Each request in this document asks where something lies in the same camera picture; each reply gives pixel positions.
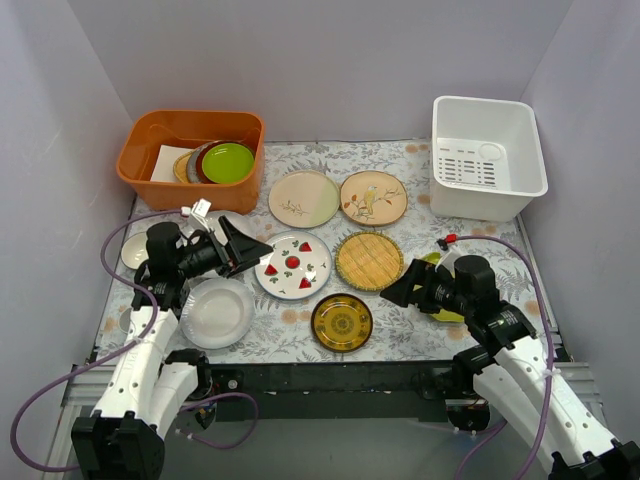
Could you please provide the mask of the green polka dot plate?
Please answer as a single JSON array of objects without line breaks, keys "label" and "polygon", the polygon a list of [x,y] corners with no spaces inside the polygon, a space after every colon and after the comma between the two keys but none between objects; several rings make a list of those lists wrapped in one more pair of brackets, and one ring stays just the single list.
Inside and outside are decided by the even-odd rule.
[{"label": "green polka dot plate", "polygon": [[[439,252],[431,252],[423,257],[423,260],[426,261],[430,266],[436,267],[440,260],[441,254]],[[432,317],[441,323],[456,323],[460,324],[464,322],[464,318],[456,314],[454,312],[441,309],[438,313],[433,313]]]}]

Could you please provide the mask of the watermelon pattern plate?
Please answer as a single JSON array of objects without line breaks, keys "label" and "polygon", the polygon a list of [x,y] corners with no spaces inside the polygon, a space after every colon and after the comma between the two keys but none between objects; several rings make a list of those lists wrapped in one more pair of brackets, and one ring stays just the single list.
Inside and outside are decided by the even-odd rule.
[{"label": "watermelon pattern plate", "polygon": [[333,267],[328,246],[310,233],[291,230],[267,241],[272,252],[263,256],[254,273],[260,286],[280,300],[310,297],[328,282]]}]

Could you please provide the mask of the beige green leaf plate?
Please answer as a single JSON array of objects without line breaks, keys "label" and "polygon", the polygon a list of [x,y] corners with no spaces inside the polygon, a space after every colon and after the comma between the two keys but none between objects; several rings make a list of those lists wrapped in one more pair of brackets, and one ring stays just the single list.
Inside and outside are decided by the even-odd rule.
[{"label": "beige green leaf plate", "polygon": [[281,223],[294,228],[314,228],[328,222],[340,208],[337,183],[317,171],[291,172],[271,188],[268,206]]}]

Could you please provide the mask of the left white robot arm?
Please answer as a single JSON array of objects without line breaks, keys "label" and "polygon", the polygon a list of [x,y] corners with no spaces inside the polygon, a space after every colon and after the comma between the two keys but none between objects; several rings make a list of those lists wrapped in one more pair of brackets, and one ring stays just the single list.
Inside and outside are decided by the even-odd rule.
[{"label": "left white robot arm", "polygon": [[186,304],[188,282],[208,271],[223,278],[241,273],[272,253],[220,217],[220,242],[204,225],[185,238],[174,222],[146,231],[148,258],[133,281],[129,332],[104,394],[71,431],[86,479],[157,479],[165,458],[165,436],[183,403],[205,398],[213,377],[204,352],[165,352]]}]

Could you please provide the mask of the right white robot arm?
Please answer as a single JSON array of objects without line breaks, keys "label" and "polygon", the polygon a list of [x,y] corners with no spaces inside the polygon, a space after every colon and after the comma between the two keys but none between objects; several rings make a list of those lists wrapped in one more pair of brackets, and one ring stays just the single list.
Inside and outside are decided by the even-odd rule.
[{"label": "right white robot arm", "polygon": [[638,445],[618,440],[549,365],[551,350],[521,310],[501,299],[487,260],[465,255],[447,270],[415,259],[380,295],[399,307],[463,317],[477,344],[455,355],[454,389],[493,405],[549,469],[550,478],[638,478]]}]

